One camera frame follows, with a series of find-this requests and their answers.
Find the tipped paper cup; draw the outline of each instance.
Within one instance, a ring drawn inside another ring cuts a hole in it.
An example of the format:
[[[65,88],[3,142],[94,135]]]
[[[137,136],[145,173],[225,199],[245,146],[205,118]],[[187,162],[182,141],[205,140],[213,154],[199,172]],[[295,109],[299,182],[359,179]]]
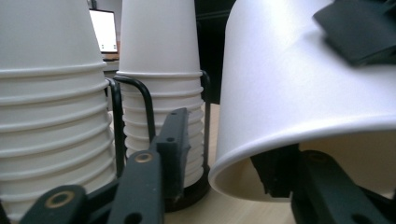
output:
[[[353,67],[335,53],[312,20],[331,3],[236,1],[226,28],[217,160],[209,173],[215,190],[273,201],[250,157],[300,143],[302,150],[329,152],[357,185],[393,193],[395,66]]]

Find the cup rim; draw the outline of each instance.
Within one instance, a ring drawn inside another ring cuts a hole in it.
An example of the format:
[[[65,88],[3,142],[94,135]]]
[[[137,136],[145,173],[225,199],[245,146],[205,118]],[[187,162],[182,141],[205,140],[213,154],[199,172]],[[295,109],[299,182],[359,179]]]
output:
[[[193,104],[193,105],[185,105],[182,106],[181,108],[187,108],[187,110],[196,110],[198,108],[200,108],[202,105],[204,104],[204,101],[201,101],[200,103],[197,104]],[[143,107],[131,107],[128,105],[123,105],[122,107],[124,107],[125,110],[129,110],[132,111],[134,113],[144,113],[146,114],[146,108]],[[154,114],[169,114],[172,111],[174,111],[174,108],[153,108],[154,110]]]
[[[79,179],[77,180],[73,180],[70,181],[69,183],[65,183],[65,184],[69,184],[69,185],[73,185],[73,184],[81,184],[84,182],[87,182],[87,180],[93,179],[96,176],[100,175],[104,170],[108,169],[109,167],[112,166],[113,163],[113,159],[110,158],[111,160],[107,160],[106,162],[104,162],[104,165],[101,166],[99,169],[94,170],[93,172],[81,176]],[[25,202],[25,201],[31,201],[34,200],[36,198],[38,198],[40,195],[42,195],[43,193],[47,192],[48,189],[44,190],[44,191],[36,191],[36,192],[31,192],[31,193],[23,193],[23,194],[2,194],[0,195],[1,199],[3,202],[8,202],[8,203],[19,203],[19,202]]]
[[[28,171],[18,171],[13,173],[0,174],[0,180],[18,181],[22,179],[30,179],[42,175],[50,175],[52,173],[56,173],[68,169],[70,167],[77,166],[85,161],[89,161],[90,159],[100,156],[110,147],[112,142],[113,139],[107,139],[107,141],[104,144],[102,144],[99,148],[96,148],[94,150],[89,151],[88,153],[85,153],[84,155],[82,155],[82,157],[76,157],[69,161],[59,162],[51,166],[45,167],[45,169],[39,168],[39,169],[30,169]]]
[[[35,103],[43,103],[47,101],[55,101],[62,100],[77,96],[82,96],[85,94],[94,93],[100,90],[103,90],[106,86],[108,86],[107,81],[99,83],[95,86],[91,86],[89,88],[80,88],[78,90],[64,91],[57,94],[37,94],[37,95],[24,95],[24,96],[15,96],[15,97],[0,97],[0,106],[1,105],[27,105],[27,104],[35,104]]]
[[[128,72],[128,71],[117,71],[117,75],[125,77],[147,77],[147,78],[171,78],[171,77],[201,77],[203,72],[175,72],[175,73],[159,73],[159,72]]]
[[[18,125],[4,125],[3,127],[0,126],[0,133],[11,133],[11,132],[17,132],[17,131],[26,131],[26,130],[32,130],[32,129],[38,129],[38,128],[45,128],[49,126],[54,126],[58,124],[63,124],[66,122],[74,121],[77,119],[83,119],[87,118],[93,114],[98,113],[99,111],[103,111],[107,107],[107,102],[103,102],[102,104],[92,107],[88,110],[85,111],[79,111],[77,113],[69,114],[67,116],[63,116],[61,118],[57,119],[50,119],[45,122],[30,122],[30,123],[20,123]]]
[[[66,75],[70,73],[80,73],[96,69],[103,69],[104,67],[106,67],[105,62],[98,62],[69,66],[53,66],[45,68],[6,69],[0,70],[0,79],[9,77],[43,77],[50,75]]]
[[[202,133],[202,130],[204,129],[205,126],[204,126],[203,123],[202,123],[201,126],[202,126],[202,128],[201,128],[200,130],[198,130],[198,132],[195,131],[194,133],[189,133],[189,139],[195,137],[195,135],[198,135],[198,134]],[[134,135],[134,134],[131,134],[131,133],[129,133],[129,132],[126,132],[125,129],[124,129],[124,133],[126,134],[126,137],[127,137],[127,138],[132,138],[132,139],[134,139],[135,141],[146,142],[146,141],[149,140],[148,137],[136,136],[136,135]]]
[[[189,126],[194,124],[194,123],[199,122],[205,116],[204,111],[201,111],[201,112],[202,112],[201,115],[198,116],[197,118],[188,120],[187,123],[188,123]],[[148,124],[146,122],[136,122],[136,121],[129,120],[129,119],[125,118],[125,117],[122,117],[122,120],[125,123],[130,124],[131,126],[135,126],[136,128],[146,128],[148,126]],[[162,126],[163,126],[163,123],[155,123],[155,128],[161,128]]]
[[[199,87],[195,90],[192,91],[169,91],[169,92],[155,92],[151,91],[150,95],[151,98],[167,98],[167,97],[186,97],[186,96],[195,96],[201,94],[201,92],[204,90],[203,87]],[[126,97],[142,97],[142,94],[140,92],[128,92],[128,91],[122,91],[122,95]]]
[[[13,157],[20,157],[20,156],[29,156],[29,155],[34,155],[34,154],[39,154],[39,153],[46,153],[48,151],[56,150],[57,148],[61,147],[69,147],[74,144],[81,143],[83,141],[87,141],[89,139],[92,139],[96,137],[99,134],[102,134],[104,132],[111,132],[108,129],[108,125],[110,125],[111,120],[109,119],[106,123],[103,123],[101,126],[97,126],[95,129],[92,129],[91,131],[80,134],[79,136],[74,136],[69,139],[65,139],[63,141],[57,141],[52,144],[48,144],[47,146],[33,146],[33,147],[28,147],[25,149],[11,149],[11,150],[0,150],[0,158],[13,158]]]

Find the computer monitor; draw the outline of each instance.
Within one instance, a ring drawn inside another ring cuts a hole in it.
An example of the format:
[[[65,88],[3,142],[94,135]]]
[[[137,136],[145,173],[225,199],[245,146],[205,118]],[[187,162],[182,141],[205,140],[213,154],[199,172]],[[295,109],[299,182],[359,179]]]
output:
[[[99,50],[103,54],[118,53],[114,12],[90,9],[90,14]]]

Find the paper cup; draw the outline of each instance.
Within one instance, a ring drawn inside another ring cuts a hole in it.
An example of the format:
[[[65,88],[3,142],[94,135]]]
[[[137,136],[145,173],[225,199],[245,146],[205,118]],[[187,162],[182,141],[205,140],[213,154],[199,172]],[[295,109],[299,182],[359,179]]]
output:
[[[142,124],[141,126],[147,126],[147,115],[146,111],[136,112],[130,110],[127,107],[125,108],[123,120],[132,124]],[[155,112],[154,111],[154,119],[155,124],[157,126],[162,126],[166,120],[166,116],[172,112],[173,110],[165,111],[165,112]],[[189,123],[195,122],[196,120],[202,119],[204,117],[204,111],[202,111],[201,107],[197,107],[193,110],[189,110]]]
[[[84,158],[72,167],[62,170],[48,170],[45,175],[22,175],[22,176],[2,176],[0,177],[0,190],[2,193],[0,198],[4,201],[7,198],[33,196],[43,191],[56,188],[69,183],[80,183],[84,178],[88,178],[89,174],[97,173],[97,171],[106,169],[113,163],[112,146],[103,146],[101,153],[94,157]]]
[[[76,66],[20,74],[0,70],[0,105],[20,105],[59,100],[103,90],[103,66]]]
[[[117,72],[117,75],[130,77],[141,81],[148,88],[152,94],[165,94],[175,91],[190,91],[201,87],[200,76],[202,72],[195,73],[180,73],[180,74],[166,74],[166,73],[145,73],[132,74]],[[124,92],[139,92],[139,90],[128,84],[120,84],[121,91]]]
[[[89,141],[108,129],[109,115],[101,111],[55,126],[0,134],[0,158],[28,156]]]
[[[84,1],[3,1],[0,21],[3,72],[103,62]]]
[[[201,92],[203,88],[193,91],[172,92],[172,94],[151,94],[154,110],[182,108],[184,105],[202,104]],[[128,107],[145,108],[145,102],[140,93],[122,92],[122,103]]]
[[[191,147],[187,155],[187,161],[194,161],[204,154],[204,145],[201,144],[197,147]]]
[[[105,93],[98,91],[73,98],[34,104],[0,106],[0,133],[66,123],[104,111]]]
[[[156,133],[160,133],[162,125],[157,127],[158,128],[156,129]],[[188,125],[187,132],[189,135],[196,135],[200,133],[203,128],[204,124],[198,120]],[[147,140],[149,139],[149,130],[147,124],[144,123],[132,123],[129,121],[125,121],[124,133],[127,136],[133,136],[135,138]]]
[[[209,174],[215,190],[273,200],[250,157],[300,143],[331,150],[358,185],[393,192],[395,66],[351,67],[326,45],[312,16],[331,2],[236,1],[226,29],[217,160]]]
[[[191,148],[196,148],[204,143],[204,135],[202,132],[198,132],[198,134],[195,135],[189,134],[189,138]]]
[[[192,0],[136,0],[122,5],[120,71],[200,71]]]
[[[115,179],[116,169],[112,163],[108,166],[104,166],[98,171],[99,172],[92,172],[85,176],[86,178],[79,183],[85,190],[87,190],[87,193],[90,193]],[[3,197],[2,204],[8,213],[8,218],[15,222],[21,220],[24,213],[35,203],[35,200],[45,192],[46,191],[43,191],[33,196]]]
[[[195,184],[204,174],[204,168],[200,167],[194,173],[184,176],[184,188]]]
[[[202,163],[204,162],[204,157],[200,156],[192,161],[187,161],[186,164],[186,175],[190,175],[197,171],[199,168],[202,168]]]
[[[32,175],[44,175],[75,166],[99,154],[113,143],[113,133],[104,129],[90,139],[50,151],[0,158],[0,180]]]

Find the black bracket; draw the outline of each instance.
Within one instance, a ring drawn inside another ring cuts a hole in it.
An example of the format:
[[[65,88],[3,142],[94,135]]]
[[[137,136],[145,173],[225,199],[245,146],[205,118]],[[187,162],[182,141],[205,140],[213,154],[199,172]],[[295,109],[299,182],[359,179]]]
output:
[[[356,186],[323,152],[301,152],[296,144],[251,160],[265,193],[281,198],[292,195],[291,208],[298,224],[396,223],[396,198],[390,200]]]
[[[350,63],[396,63],[396,4],[334,1],[314,18],[328,42]]]

